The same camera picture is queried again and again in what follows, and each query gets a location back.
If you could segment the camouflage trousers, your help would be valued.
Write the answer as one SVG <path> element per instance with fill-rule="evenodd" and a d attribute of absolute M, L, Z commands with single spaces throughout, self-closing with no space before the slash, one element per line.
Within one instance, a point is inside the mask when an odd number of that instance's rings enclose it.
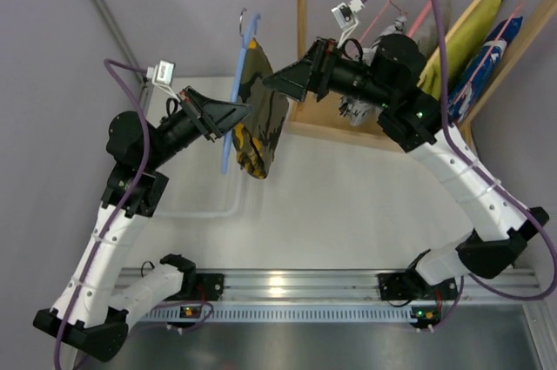
<path fill-rule="evenodd" d="M 273 73 L 263 47 L 249 41 L 241 71 L 237 100 L 252 108 L 251 114 L 232 131 L 236 160 L 250 176 L 268 177 L 289 111 L 286 96 L 263 84 Z"/>

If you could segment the light blue hanger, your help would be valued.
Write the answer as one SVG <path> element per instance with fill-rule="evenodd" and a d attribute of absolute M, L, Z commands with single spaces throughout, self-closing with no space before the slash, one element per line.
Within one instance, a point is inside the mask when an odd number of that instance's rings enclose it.
<path fill-rule="evenodd" d="M 256 12 L 253 14 L 249 20 L 247 27 L 244 28 L 244 17 L 247 12 L 247 8 L 243 8 L 240 11 L 239 23 L 238 23 L 238 33 L 241 38 L 241 47 L 238 54 L 238 61 L 235 71 L 235 76 L 232 82 L 232 93 L 231 93 L 231 103 L 236 103 L 238 100 L 240 80 L 245 66 L 245 58 L 248 50 L 248 45 L 252 38 L 257 34 L 258 21 L 261 18 L 261 14 Z M 221 157 L 221 174 L 226 175 L 228 172 L 229 158 L 232 150 L 232 133 L 228 131 L 225 134 L 222 157 Z"/>

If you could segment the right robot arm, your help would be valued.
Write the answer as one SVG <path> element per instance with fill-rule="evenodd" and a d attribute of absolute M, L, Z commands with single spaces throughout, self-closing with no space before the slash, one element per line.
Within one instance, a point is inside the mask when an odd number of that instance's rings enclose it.
<path fill-rule="evenodd" d="M 271 77 L 276 88 L 298 101 L 333 91 L 380 107 L 380 129 L 421 163 L 471 220 L 471 231 L 442 248 L 418 255 L 402 273 L 411 299 L 427 296 L 450 279 L 493 279 L 508 268 L 535 236 L 544 234 L 547 212 L 513 198 L 467 148 L 449 124 L 440 102 L 417 85 L 426 60 L 409 37 L 380 39 L 371 62 L 349 59 L 345 47 L 318 38 L 295 64 Z"/>

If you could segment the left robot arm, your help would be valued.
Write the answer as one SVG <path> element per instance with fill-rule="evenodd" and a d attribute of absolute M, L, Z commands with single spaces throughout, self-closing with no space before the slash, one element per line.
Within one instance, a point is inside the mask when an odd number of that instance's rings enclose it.
<path fill-rule="evenodd" d="M 116 115 L 106 151 L 115 165 L 107 180 L 97 222 L 78 266 L 53 306 L 33 325 L 93 359 L 112 360 L 129 332 L 167 299 L 188 299 L 197 286 L 194 262 L 164 256 L 154 270 L 119 295 L 114 288 L 138 235 L 157 210 L 169 179 L 159 168 L 198 138 L 222 138 L 252 113 L 248 104 L 208 98 L 191 87 L 159 126 L 142 111 Z"/>

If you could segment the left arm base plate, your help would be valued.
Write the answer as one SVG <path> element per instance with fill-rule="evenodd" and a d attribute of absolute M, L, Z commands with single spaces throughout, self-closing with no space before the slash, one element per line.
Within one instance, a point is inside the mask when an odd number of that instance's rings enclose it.
<path fill-rule="evenodd" d="M 225 288 L 225 276 L 217 272 L 198 272 L 186 286 L 184 299 L 217 301 Z"/>

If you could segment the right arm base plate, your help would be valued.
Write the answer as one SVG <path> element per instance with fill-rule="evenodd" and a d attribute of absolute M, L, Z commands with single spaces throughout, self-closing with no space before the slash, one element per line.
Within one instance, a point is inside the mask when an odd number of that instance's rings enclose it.
<path fill-rule="evenodd" d="M 434 291 L 434 288 L 413 270 L 380 273 L 378 282 L 382 300 L 425 299 Z"/>

